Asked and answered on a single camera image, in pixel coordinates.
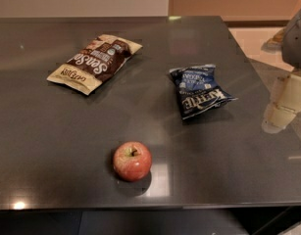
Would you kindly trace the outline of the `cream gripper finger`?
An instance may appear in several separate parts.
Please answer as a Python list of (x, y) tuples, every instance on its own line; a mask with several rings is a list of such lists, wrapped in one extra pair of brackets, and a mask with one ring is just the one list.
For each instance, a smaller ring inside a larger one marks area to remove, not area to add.
[(296, 114), (293, 111), (269, 103), (264, 112), (262, 128), (267, 133), (277, 134), (283, 131), (295, 117)]
[(301, 71), (279, 76), (274, 83), (271, 100), (280, 110), (301, 112)]

